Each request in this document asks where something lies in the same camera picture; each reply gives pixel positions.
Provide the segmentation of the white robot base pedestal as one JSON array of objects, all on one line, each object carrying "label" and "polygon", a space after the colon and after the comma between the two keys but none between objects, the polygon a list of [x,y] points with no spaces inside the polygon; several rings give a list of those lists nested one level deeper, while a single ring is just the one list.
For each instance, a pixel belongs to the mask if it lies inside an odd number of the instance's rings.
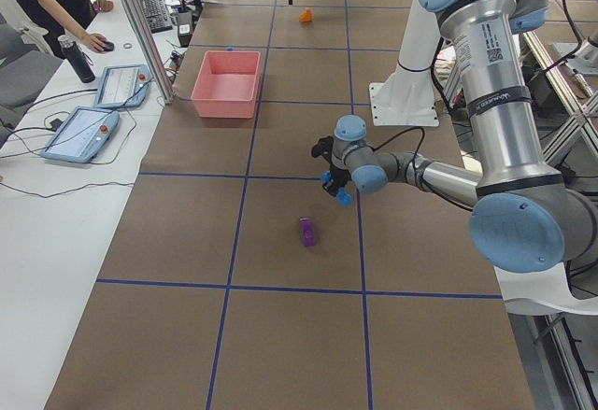
[{"label": "white robot base pedestal", "polygon": [[413,0],[395,71],[383,83],[369,85],[376,126],[439,124],[435,110],[432,64],[440,39],[435,14]]}]

